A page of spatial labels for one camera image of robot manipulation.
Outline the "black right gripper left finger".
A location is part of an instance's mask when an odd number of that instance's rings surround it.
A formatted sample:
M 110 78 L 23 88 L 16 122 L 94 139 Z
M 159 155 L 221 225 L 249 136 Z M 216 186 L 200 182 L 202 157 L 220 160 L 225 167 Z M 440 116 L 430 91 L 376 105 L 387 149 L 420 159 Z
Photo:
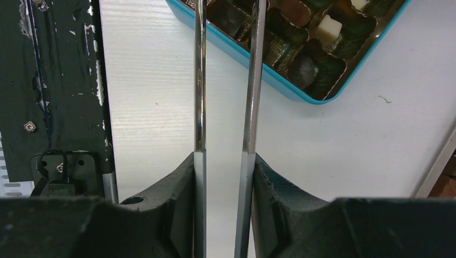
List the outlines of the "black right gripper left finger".
M 1 200 L 1 257 L 193 257 L 194 158 L 113 204 L 97 197 Z

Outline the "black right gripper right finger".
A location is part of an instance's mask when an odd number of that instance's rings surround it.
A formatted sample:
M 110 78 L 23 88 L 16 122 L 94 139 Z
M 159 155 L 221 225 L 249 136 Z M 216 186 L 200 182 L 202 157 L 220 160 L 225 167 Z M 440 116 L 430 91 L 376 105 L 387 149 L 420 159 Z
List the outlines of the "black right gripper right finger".
M 455 200 L 324 201 L 255 158 L 257 257 L 455 257 Z

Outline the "teal chocolate box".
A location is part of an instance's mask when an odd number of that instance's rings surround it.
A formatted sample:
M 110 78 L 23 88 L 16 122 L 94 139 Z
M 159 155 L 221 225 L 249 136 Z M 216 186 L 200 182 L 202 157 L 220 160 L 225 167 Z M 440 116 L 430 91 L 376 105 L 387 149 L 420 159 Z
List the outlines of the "teal chocolate box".
M 166 1 L 195 27 L 197 1 Z M 256 1 L 206 1 L 207 39 L 248 68 Z M 332 101 L 411 1 L 267 1 L 262 79 L 294 101 Z M 336 25 L 334 36 L 323 27 Z

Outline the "steel serving tongs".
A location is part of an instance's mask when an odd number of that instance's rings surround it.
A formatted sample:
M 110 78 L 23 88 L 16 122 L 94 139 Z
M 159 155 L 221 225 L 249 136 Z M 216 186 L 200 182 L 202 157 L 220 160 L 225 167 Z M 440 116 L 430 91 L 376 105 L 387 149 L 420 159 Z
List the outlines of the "steel serving tongs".
M 194 256 L 206 257 L 206 1 L 195 2 L 194 46 Z M 250 65 L 241 157 L 234 257 L 247 257 L 250 239 L 255 144 L 257 139 L 262 56 L 267 1 L 255 1 L 252 11 Z

